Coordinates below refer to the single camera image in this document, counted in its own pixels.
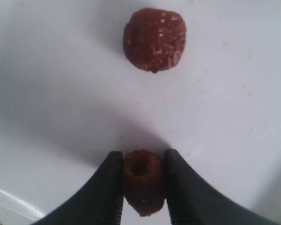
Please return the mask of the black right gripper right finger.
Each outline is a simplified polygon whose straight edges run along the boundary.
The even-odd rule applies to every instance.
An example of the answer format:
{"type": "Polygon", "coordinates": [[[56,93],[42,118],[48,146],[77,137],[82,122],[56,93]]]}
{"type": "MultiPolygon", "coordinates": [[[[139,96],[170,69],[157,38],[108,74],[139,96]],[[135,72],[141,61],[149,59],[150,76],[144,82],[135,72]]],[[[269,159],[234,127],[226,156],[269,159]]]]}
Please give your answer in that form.
{"type": "Polygon", "coordinates": [[[177,150],[164,152],[167,205],[173,225],[273,225],[201,178],[177,150]]]}

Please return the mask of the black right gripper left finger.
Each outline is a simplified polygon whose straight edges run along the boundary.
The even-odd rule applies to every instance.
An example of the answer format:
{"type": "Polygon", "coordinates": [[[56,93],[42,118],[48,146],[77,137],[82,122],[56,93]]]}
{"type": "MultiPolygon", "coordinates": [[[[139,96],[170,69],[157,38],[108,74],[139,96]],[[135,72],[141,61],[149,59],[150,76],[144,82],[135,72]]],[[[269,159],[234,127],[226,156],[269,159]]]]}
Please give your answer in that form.
{"type": "Polygon", "coordinates": [[[123,209],[122,163],[122,152],[110,152],[76,194],[34,224],[119,225],[123,209]]]}

